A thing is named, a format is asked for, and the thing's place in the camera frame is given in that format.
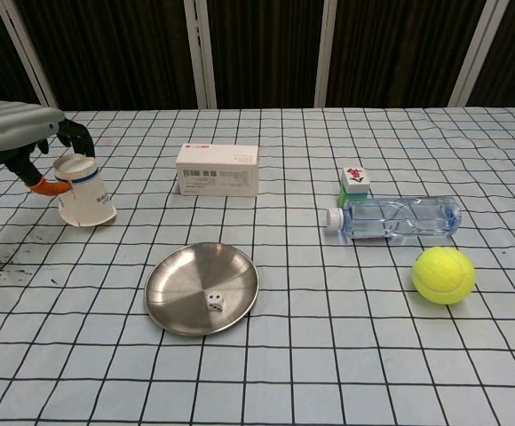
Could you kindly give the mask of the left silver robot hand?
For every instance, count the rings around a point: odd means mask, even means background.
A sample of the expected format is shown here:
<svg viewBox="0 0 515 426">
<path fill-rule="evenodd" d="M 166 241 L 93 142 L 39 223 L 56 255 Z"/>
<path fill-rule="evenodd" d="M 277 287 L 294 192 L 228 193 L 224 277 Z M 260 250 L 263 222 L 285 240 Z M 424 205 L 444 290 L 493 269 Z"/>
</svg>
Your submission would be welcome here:
<svg viewBox="0 0 515 426">
<path fill-rule="evenodd" d="M 58 108 L 0 100 L 0 165 L 14 173 L 30 191 L 46 196 L 71 189 L 67 182 L 48 181 L 30 160 L 35 149 L 49 153 L 48 139 L 52 137 L 76 154 L 95 156 L 89 131 Z"/>
</svg>

